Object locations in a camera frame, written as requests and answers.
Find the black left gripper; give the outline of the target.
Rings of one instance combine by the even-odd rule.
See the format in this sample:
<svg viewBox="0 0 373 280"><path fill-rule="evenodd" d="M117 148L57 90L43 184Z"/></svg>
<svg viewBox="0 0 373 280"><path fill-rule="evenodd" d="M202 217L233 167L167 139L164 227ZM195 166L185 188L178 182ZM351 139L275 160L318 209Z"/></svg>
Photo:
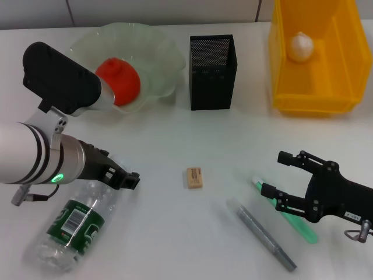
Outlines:
<svg viewBox="0 0 373 280"><path fill-rule="evenodd" d="M139 173L128 172L121 167L118 169L117 164L108 157L107 151L100 150L83 141L79 141L79 143L84 151L85 163L77 179L97 180L115 190L122 188L134 190L136 188L140 182Z"/></svg>

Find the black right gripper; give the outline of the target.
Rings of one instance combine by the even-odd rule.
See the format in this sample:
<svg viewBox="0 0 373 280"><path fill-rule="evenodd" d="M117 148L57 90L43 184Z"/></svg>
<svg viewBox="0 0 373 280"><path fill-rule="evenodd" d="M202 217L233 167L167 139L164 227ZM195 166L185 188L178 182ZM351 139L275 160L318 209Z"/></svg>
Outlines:
<svg viewBox="0 0 373 280"><path fill-rule="evenodd" d="M277 162L313 174L305 199L289 195L270 184L262 184L261 195L275 200L277 211L305 217L312 223L328 215L353 223L365 220L373 223L373 188L344 178L337 163L326 162L304 150L296 156L280 151Z"/></svg>

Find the green pen with white cap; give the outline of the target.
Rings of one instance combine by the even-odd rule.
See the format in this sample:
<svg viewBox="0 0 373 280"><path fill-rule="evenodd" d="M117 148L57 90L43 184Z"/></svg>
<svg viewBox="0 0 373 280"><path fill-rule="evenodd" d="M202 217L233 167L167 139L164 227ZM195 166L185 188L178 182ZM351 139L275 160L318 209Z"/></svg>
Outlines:
<svg viewBox="0 0 373 280"><path fill-rule="evenodd" d="M252 181L252 184L255 186L255 188L260 193L262 190L262 184L264 183L264 181L261 178L256 177L256 176L253 176L251 181ZM289 214L289 213L285 213L285 212L281 212L280 214L291 225L291 227L299 235L301 235L309 244L316 244L318 242L317 234L306 224L303 218Z"/></svg>

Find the grey marker pen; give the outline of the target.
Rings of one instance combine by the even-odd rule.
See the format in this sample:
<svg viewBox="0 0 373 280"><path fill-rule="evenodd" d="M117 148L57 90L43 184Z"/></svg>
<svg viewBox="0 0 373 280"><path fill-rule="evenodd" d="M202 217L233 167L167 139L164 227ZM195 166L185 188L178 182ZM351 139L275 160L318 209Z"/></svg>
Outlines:
<svg viewBox="0 0 373 280"><path fill-rule="evenodd" d="M227 206L236 214L241 222L254 234L254 236L265 246L265 248L283 265L293 272L297 266L285 253L278 242L270 233L254 218L254 216L235 198L227 200Z"/></svg>

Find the clear green-labelled water bottle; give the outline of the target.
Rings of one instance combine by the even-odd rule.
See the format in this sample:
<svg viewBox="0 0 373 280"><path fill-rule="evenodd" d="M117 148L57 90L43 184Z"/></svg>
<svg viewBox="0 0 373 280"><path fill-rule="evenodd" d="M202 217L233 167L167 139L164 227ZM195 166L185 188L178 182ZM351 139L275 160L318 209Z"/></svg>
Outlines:
<svg viewBox="0 0 373 280"><path fill-rule="evenodd" d="M66 274L78 266L111 221L125 191L95 180L76 180L73 186L72 196L35 247L41 268L50 274Z"/></svg>

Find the tan eraser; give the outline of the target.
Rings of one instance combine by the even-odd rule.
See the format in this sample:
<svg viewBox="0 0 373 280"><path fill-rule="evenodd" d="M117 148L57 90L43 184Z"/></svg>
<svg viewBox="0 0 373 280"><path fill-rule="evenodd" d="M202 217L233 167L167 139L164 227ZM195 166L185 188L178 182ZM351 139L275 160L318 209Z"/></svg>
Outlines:
<svg viewBox="0 0 373 280"><path fill-rule="evenodd" d="M203 187L202 169L200 167L190 167L186 171L187 186L189 189Z"/></svg>

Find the orange fruit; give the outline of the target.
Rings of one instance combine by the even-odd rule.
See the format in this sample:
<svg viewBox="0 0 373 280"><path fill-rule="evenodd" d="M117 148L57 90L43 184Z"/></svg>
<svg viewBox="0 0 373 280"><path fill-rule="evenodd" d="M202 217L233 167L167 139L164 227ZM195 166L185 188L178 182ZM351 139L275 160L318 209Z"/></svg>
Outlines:
<svg viewBox="0 0 373 280"><path fill-rule="evenodd" d="M133 102L140 93L140 77L133 66L119 58L105 60L96 75L114 92L114 104L118 107Z"/></svg>

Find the white paper ball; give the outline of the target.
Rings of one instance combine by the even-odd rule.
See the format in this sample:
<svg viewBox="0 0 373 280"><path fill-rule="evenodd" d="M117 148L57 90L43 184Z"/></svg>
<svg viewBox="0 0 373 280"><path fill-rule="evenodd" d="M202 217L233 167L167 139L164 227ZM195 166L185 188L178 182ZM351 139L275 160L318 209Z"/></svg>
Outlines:
<svg viewBox="0 0 373 280"><path fill-rule="evenodd" d="M305 62L314 52L314 41L305 33L298 32L289 40L287 52L293 61Z"/></svg>

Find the black mesh pen holder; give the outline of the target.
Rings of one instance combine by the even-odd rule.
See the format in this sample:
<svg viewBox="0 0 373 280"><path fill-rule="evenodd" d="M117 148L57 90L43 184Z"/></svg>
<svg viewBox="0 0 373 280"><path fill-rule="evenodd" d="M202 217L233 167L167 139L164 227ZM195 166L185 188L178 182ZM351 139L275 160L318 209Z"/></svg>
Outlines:
<svg viewBox="0 0 373 280"><path fill-rule="evenodd" d="M191 36L189 49L191 110L229 109L237 66L233 35Z"/></svg>

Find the green glass fruit plate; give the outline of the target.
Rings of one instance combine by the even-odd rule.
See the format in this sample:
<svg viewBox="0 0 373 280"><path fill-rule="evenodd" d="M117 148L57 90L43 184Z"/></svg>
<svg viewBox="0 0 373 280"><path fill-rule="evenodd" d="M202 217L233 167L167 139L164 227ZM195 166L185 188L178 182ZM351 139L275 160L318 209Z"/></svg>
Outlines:
<svg viewBox="0 0 373 280"><path fill-rule="evenodd" d="M114 107L123 114L173 94L186 67L185 57L171 37L140 23L98 27L74 42L65 54L92 72L109 58L122 59L134 67L141 82L140 93L131 103Z"/></svg>

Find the yellow plastic bin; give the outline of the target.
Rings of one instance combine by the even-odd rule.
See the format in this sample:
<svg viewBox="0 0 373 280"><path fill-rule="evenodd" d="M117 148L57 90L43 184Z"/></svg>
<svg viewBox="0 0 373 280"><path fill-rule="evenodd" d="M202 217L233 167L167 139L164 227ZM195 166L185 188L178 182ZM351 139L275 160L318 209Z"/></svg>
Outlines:
<svg viewBox="0 0 373 280"><path fill-rule="evenodd" d="M299 32L314 42L305 62L290 56ZM364 96L372 54L355 0L275 0L268 35L273 107L296 114L343 114Z"/></svg>

